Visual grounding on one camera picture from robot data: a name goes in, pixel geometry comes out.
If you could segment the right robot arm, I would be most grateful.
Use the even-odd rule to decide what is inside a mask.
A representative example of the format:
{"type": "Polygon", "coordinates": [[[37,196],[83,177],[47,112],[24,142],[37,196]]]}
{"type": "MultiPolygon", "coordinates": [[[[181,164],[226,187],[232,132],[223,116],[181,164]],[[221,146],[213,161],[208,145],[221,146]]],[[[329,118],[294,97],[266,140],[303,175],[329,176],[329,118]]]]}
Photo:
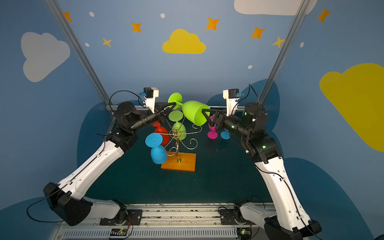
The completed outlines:
{"type": "Polygon", "coordinates": [[[245,105],[241,117],[227,115],[224,110],[201,110],[210,126],[217,126],[239,136],[241,145],[261,174],[275,206],[267,213],[253,203],[238,209],[245,221],[265,230],[270,240],[302,240],[322,231],[302,207],[287,175],[277,142],[266,133],[268,114],[260,103],[245,105]]]}

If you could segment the pink wine glass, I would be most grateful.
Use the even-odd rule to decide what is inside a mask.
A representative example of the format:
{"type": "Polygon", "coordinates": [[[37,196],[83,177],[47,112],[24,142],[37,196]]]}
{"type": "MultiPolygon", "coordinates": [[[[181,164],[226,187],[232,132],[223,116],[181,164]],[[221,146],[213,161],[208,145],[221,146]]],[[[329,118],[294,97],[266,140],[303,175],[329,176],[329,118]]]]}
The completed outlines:
{"type": "Polygon", "coordinates": [[[211,125],[208,125],[210,131],[208,132],[207,136],[209,139],[214,140],[218,138],[218,133],[217,133],[217,125],[214,125],[213,127],[211,125]]]}

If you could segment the blue wine glass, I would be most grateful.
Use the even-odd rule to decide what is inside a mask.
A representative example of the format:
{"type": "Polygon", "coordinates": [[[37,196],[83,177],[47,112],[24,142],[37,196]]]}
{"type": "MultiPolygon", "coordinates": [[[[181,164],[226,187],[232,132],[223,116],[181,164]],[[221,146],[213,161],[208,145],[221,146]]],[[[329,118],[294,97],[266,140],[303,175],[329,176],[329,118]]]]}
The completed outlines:
{"type": "Polygon", "coordinates": [[[162,165],[168,160],[165,148],[162,146],[163,137],[158,133],[152,133],[146,137],[145,144],[151,148],[151,158],[155,164],[162,165]]]}
{"type": "Polygon", "coordinates": [[[220,134],[221,138],[224,140],[229,140],[231,138],[229,131],[223,131],[220,134]]]}

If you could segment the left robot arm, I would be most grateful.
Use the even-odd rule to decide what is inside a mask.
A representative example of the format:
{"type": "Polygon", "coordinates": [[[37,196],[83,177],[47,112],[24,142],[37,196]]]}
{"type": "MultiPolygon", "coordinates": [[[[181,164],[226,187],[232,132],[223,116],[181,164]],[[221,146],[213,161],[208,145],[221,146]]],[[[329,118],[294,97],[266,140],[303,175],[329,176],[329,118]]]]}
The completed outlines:
{"type": "Polygon", "coordinates": [[[121,103],[114,112],[118,124],[104,143],[73,173],[58,184],[48,183],[43,192],[50,209],[69,226],[85,219],[117,219],[123,222],[126,206],[118,201],[102,201],[85,195],[92,184],[138,140],[137,132],[155,122],[164,123],[176,103],[156,103],[153,110],[138,111],[131,102],[121,103]]]}

